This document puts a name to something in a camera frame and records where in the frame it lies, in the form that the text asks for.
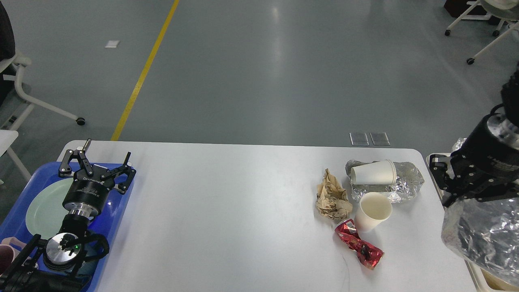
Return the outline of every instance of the crumpled aluminum foil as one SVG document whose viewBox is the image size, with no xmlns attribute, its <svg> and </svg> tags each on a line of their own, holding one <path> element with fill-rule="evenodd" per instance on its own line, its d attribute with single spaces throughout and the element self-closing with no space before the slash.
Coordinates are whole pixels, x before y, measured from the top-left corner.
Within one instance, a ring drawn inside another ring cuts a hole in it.
<svg viewBox="0 0 519 292">
<path fill-rule="evenodd" d="M 519 198 L 456 201 L 445 211 L 442 240 L 456 254 L 519 286 Z"/>
<path fill-rule="evenodd" d="M 465 143 L 465 140 L 466 138 L 459 138 L 458 141 L 456 141 L 456 143 L 453 145 L 453 152 L 459 150 L 463 143 Z"/>
<path fill-rule="evenodd" d="M 351 168 L 372 162 L 360 162 L 350 160 L 346 163 L 346 174 L 350 176 Z M 424 177 L 420 170 L 411 162 L 393 162 L 397 169 L 395 184 L 351 184 L 351 197 L 358 202 L 360 198 L 369 192 L 378 192 L 387 195 L 392 203 L 401 203 L 416 197 L 423 185 Z"/>
</svg>

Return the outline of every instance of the white paper cup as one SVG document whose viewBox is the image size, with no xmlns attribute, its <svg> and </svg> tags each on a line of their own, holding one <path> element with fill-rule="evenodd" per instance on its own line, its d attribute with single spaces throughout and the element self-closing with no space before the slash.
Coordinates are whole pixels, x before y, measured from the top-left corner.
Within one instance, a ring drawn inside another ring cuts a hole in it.
<svg viewBox="0 0 519 292">
<path fill-rule="evenodd" d="M 397 169 L 391 160 L 364 164 L 351 168 L 353 184 L 394 184 L 397 180 Z"/>
<path fill-rule="evenodd" d="M 371 231 L 381 222 L 386 221 L 392 211 L 393 206 L 385 195 L 367 193 L 360 198 L 359 208 L 354 218 L 355 226 L 362 232 Z"/>
</svg>

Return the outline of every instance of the yellow floor line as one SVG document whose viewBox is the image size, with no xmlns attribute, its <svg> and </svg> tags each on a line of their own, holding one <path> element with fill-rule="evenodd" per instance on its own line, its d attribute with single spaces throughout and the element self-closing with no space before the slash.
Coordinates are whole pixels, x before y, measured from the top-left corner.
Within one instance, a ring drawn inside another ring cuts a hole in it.
<svg viewBox="0 0 519 292">
<path fill-rule="evenodd" d="M 135 84 L 135 88 L 133 89 L 133 92 L 130 96 L 130 99 L 128 100 L 128 103 L 126 104 L 125 110 L 122 112 L 121 118 L 119 119 L 119 123 L 117 123 L 117 126 L 115 127 L 115 131 L 112 134 L 112 141 L 119 140 L 119 136 L 121 136 L 122 129 L 125 127 L 126 120 L 128 119 L 128 116 L 130 115 L 131 109 L 133 108 L 133 105 L 135 104 L 135 101 L 137 99 L 137 96 L 139 95 L 139 92 L 141 91 L 142 84 L 144 83 L 144 80 L 146 79 L 146 75 L 148 75 L 148 71 L 150 67 L 152 66 L 153 60 L 155 59 L 155 55 L 157 54 L 157 51 L 159 50 L 160 43 L 162 43 L 162 39 L 164 38 L 164 35 L 166 33 L 166 30 L 168 29 L 169 23 L 171 22 L 171 18 L 173 17 L 173 14 L 175 13 L 176 7 L 179 5 L 180 0 L 175 0 L 173 3 L 173 6 L 171 6 L 171 9 L 169 10 L 168 17 L 166 17 L 166 21 L 162 25 L 162 29 L 160 30 L 159 36 L 157 37 L 157 40 L 155 41 L 155 45 L 153 45 L 152 52 L 149 53 L 148 60 L 146 61 L 146 64 L 144 65 L 144 69 L 142 69 L 141 76 L 139 76 L 139 80 L 137 81 L 137 84 Z"/>
</svg>

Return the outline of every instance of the caster wheel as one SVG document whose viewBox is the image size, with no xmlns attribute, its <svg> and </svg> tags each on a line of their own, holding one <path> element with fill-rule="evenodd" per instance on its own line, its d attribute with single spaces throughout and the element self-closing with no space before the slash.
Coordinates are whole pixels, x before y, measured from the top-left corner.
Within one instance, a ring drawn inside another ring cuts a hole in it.
<svg viewBox="0 0 519 292">
<path fill-rule="evenodd" d="M 79 117 L 76 119 L 76 123 L 79 125 L 79 126 L 82 126 L 85 124 L 85 119 L 82 118 L 82 117 Z"/>
</svg>

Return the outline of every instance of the light green plate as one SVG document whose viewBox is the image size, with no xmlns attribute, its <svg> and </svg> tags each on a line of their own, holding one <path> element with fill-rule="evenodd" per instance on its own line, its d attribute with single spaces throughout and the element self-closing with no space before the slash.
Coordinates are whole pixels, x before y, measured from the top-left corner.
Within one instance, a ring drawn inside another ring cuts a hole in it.
<svg viewBox="0 0 519 292">
<path fill-rule="evenodd" d="M 59 180 L 44 188 L 31 202 L 25 214 L 25 225 L 29 232 L 49 239 L 60 231 L 63 218 L 69 212 L 63 208 L 63 200 L 73 179 Z"/>
</svg>

